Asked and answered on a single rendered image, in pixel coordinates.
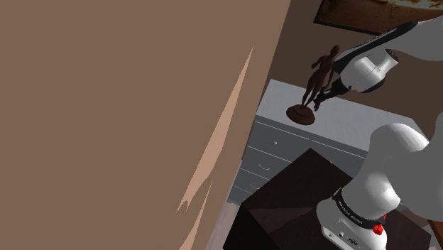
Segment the dark framed wall picture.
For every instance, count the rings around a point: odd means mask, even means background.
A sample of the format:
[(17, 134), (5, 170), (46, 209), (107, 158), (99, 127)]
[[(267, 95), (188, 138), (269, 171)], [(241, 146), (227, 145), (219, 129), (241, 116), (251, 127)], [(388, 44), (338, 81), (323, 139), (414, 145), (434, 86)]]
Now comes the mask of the dark framed wall picture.
[(409, 21), (443, 15), (443, 0), (322, 0), (314, 22), (378, 35)]

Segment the brown human figure statue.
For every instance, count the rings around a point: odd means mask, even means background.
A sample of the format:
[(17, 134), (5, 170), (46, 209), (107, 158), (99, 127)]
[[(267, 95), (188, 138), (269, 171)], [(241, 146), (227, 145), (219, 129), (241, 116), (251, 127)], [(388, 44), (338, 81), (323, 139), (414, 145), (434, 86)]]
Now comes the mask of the brown human figure statue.
[(311, 74), (307, 82), (306, 91), (302, 96), (301, 104), (289, 107), (286, 111), (287, 117), (297, 124), (310, 125), (315, 121), (315, 116), (308, 105), (314, 100), (317, 94), (327, 88), (334, 75), (333, 66), (334, 59), (339, 54), (340, 46), (332, 47), (328, 55), (323, 55), (311, 65), (314, 69), (318, 68)]

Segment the grey chest of drawers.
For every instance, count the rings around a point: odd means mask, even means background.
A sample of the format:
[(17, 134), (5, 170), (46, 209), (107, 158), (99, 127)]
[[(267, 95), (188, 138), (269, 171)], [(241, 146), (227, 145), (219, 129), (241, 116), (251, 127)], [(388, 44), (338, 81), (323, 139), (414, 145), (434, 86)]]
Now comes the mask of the grey chest of drawers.
[(286, 111), (301, 100), (304, 92), (302, 87), (277, 80), (269, 82), (228, 202), (240, 205), (310, 148), (354, 177), (363, 164), (375, 129), (392, 123), (419, 129), (409, 117), (337, 97), (321, 104), (313, 124), (296, 124)]

